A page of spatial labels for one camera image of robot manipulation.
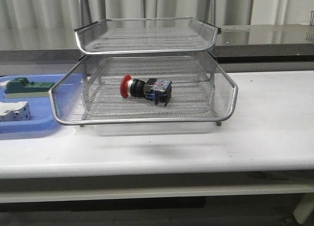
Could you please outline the red emergency stop button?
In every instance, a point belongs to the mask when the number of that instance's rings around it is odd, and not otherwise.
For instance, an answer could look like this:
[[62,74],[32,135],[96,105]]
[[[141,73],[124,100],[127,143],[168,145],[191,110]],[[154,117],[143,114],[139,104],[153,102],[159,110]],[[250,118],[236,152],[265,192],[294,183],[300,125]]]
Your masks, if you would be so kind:
[[168,104],[172,96],[172,81],[150,78],[146,82],[125,75],[120,83],[120,94],[123,98],[135,97],[153,100],[154,104]]

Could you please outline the silver mesh tray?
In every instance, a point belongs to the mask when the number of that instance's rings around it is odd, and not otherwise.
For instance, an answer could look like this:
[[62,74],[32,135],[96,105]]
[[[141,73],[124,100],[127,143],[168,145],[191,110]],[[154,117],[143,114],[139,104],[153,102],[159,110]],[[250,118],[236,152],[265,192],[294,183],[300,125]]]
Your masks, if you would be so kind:
[[[144,98],[123,98],[120,83],[124,76],[98,76],[89,80],[83,101],[89,115],[103,119],[198,117],[210,112],[214,89],[206,75],[159,75],[153,78],[172,81],[172,96],[166,106]],[[148,75],[136,77],[142,81]]]
[[[172,83],[168,104],[123,98],[122,78]],[[63,125],[220,122],[231,117],[238,87],[206,51],[84,56],[49,90]]]
[[87,55],[204,51],[219,31],[192,17],[105,19],[76,29],[75,39]]

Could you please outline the clear tape patch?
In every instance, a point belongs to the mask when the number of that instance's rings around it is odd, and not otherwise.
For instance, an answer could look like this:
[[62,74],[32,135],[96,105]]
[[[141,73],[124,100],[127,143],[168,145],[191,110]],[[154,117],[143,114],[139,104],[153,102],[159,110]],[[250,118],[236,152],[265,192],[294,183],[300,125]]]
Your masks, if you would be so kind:
[[90,135],[90,136],[98,136],[98,129],[93,125],[84,125],[84,126],[74,126],[75,128],[75,136],[82,135]]

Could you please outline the blue plastic tray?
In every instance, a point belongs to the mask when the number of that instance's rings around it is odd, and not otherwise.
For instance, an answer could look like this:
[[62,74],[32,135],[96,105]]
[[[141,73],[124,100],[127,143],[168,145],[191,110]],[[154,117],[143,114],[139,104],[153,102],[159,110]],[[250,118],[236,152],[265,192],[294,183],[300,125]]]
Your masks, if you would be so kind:
[[[59,82],[65,74],[42,74],[42,75],[8,75],[0,77],[0,82],[13,80],[16,77],[26,77],[30,82]],[[0,88],[1,102],[27,101],[30,107],[30,119],[26,121],[0,122],[0,133],[39,132],[58,127],[59,123],[52,115],[49,97],[16,98],[5,97],[5,86]]]

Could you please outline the dark stone counter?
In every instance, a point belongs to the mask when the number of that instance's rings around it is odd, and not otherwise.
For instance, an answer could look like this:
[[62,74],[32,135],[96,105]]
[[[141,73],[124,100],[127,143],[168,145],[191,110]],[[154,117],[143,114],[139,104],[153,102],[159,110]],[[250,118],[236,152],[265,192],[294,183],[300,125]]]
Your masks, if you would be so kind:
[[[314,28],[307,25],[225,25],[212,50],[220,63],[310,62]],[[77,61],[81,53],[70,28],[1,29],[0,61]]]

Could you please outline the white circuit breaker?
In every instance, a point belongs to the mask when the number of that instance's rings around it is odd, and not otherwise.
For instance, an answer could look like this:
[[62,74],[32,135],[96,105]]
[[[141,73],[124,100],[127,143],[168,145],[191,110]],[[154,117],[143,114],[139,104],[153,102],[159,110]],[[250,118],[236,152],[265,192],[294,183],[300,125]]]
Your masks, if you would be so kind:
[[27,101],[0,103],[1,122],[27,121],[30,118],[30,107]]

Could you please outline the green electrical module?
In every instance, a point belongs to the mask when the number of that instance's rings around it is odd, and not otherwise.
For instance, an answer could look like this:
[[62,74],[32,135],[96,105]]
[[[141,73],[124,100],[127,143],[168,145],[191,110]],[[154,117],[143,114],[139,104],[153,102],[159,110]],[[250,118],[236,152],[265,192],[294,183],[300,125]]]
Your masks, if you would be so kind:
[[54,82],[34,82],[26,77],[17,77],[6,84],[4,91],[7,99],[47,97]]

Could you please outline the white curtain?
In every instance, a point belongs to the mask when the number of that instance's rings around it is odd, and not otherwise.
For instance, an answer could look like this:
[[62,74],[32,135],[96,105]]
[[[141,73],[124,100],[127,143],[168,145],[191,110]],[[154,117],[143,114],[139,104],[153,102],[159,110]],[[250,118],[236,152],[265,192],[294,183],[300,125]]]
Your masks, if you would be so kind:
[[[306,24],[314,0],[89,0],[92,20],[195,17],[223,25]],[[0,0],[2,29],[80,26],[79,0]]]

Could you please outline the grey metal rack frame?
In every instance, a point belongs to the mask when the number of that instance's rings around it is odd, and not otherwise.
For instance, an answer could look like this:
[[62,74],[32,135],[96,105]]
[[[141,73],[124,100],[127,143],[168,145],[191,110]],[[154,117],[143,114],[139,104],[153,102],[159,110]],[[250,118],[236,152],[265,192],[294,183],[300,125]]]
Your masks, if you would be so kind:
[[[92,17],[90,11],[89,0],[78,0],[79,3],[79,17],[80,17],[80,25],[82,27],[92,25]],[[147,13],[146,0],[140,0],[140,12],[142,16],[145,18]]]

